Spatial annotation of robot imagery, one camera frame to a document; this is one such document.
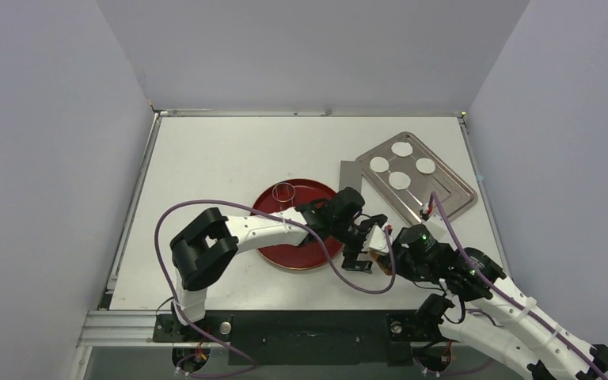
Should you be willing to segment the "round red lacquer tray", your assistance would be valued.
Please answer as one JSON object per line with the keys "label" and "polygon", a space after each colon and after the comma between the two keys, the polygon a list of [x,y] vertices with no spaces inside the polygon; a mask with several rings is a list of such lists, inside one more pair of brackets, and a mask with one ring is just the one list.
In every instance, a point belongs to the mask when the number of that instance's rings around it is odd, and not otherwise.
{"label": "round red lacquer tray", "polygon": [[[265,189],[256,199],[253,208],[272,213],[284,211],[314,200],[329,200],[336,192],[329,186],[310,179],[290,179]],[[309,270],[327,263],[317,242],[303,246],[277,245],[258,249],[262,257],[272,264],[290,270]]]}

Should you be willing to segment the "wooden dough roller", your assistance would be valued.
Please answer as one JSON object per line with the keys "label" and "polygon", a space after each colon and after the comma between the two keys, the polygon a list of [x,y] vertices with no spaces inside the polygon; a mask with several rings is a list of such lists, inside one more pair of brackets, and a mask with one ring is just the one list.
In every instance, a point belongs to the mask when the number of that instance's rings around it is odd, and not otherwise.
{"label": "wooden dough roller", "polygon": [[378,251],[374,251],[374,250],[369,251],[369,252],[368,252],[368,254],[369,254],[369,256],[371,257],[371,259],[372,259],[372,260],[373,260],[373,261],[374,261],[376,264],[377,264],[377,258],[378,258],[378,257],[389,257],[389,258],[390,258],[390,256],[387,256],[387,255],[382,255],[380,252],[378,252]]}

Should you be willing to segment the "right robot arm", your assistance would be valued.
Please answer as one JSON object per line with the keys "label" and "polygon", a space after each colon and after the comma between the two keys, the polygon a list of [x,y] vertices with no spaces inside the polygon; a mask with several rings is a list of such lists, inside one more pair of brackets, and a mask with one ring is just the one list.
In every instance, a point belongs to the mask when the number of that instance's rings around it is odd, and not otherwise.
{"label": "right robot arm", "polygon": [[495,261],[465,248],[451,226],[440,241],[428,223],[396,238],[374,227],[365,244],[390,275],[440,285],[433,307],[415,316],[416,331],[457,340],[501,362],[524,379],[605,379],[608,347],[580,339],[521,291]]}

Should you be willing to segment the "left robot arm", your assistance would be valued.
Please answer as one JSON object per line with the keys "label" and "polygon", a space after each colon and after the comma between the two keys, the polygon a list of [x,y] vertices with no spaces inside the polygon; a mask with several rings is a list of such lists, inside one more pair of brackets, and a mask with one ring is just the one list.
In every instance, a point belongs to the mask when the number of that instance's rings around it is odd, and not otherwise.
{"label": "left robot arm", "polygon": [[184,340],[202,335],[207,289],[240,253],[277,245],[299,248],[316,244],[325,259],[331,260],[325,240],[332,238],[342,245],[342,268],[346,271],[370,271],[371,262],[357,259],[370,251],[393,261],[387,216],[364,216],[364,198],[354,188],[272,213],[216,199],[188,204],[206,204],[208,208],[171,239],[169,248],[177,276],[165,276],[172,291],[173,329]]}

